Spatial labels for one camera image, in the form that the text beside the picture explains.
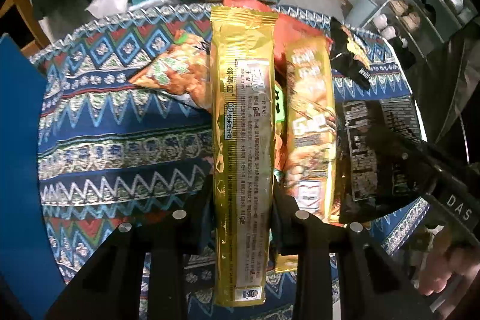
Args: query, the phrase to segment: red snack bag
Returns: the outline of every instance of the red snack bag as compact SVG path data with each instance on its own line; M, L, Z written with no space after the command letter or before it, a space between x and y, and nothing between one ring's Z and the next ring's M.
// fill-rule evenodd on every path
M259 2L258 0L223 0L224 6L231 7L244 7L252 10L259 11L272 11L266 4ZM283 75L287 72L286 60L285 60L285 47L299 39L310 36L324 36L323 32L304 24L297 19L288 16L286 14L280 14L275 24L275 30L273 32L274 48L273 56L275 60L275 68ZM330 53L330 46L332 40L327 38L327 53Z

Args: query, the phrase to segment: blue tablecloth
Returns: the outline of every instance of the blue tablecloth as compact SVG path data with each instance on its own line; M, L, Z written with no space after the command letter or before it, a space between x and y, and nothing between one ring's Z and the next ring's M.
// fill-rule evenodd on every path
M39 191L53 256L66 283L119 223L158 221L198 191L210 172L210 115L127 82L166 50L177 29L210 40L210 7L164 6L103 18L30 58L46 70L48 80L38 130ZM327 16L297 7L274 8L329 34ZM371 63L371 89L364 92L334 72L335 99L409 95L399 63L382 38L353 31ZM419 199L372 222L370 233L392 254L427 210L428 204ZM201 256L185 259L190 318L291 317L294 272L269 273L264 305L213 305L214 258L207 248ZM334 257L331 263L337 300ZM139 292L143 315L148 277L147 257Z

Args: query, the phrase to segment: yellow snack package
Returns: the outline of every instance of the yellow snack package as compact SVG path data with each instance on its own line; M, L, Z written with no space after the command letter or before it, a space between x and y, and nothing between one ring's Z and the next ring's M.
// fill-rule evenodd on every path
M215 302L262 304L273 192L277 13L212 7Z
M287 47L286 192L300 209L330 222L337 131L330 59L321 36Z

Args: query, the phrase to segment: black snack bag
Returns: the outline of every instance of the black snack bag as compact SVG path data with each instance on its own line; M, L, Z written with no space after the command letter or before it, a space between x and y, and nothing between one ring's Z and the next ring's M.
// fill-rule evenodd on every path
M370 89L370 67L352 33L334 17L330 18L330 37L334 41L330 50L330 65L343 76L349 77L364 91Z
M360 223L387 215L417 198L391 160L366 143L372 124L387 126L414 144L421 140L410 97L337 103L335 201L339 222Z

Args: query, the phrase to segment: silver bolt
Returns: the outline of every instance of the silver bolt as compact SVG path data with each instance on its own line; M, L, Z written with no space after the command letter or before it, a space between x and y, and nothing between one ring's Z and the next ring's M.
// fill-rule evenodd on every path
M307 211L296 211L295 212L295 217L297 217L300 220L306 220L310 216L310 213Z
M183 209L178 209L177 211L174 211L172 213L173 218L176 219L176 220L181 220L181 219L185 218L186 215L187 215L187 212L184 211Z
M125 232L130 231L131 224L130 223L121 223L118 227L119 227L118 230L120 232L125 233Z
M353 232L356 232L356 233L360 233L361 231L363 231L363 225L357 222L351 223L349 227Z

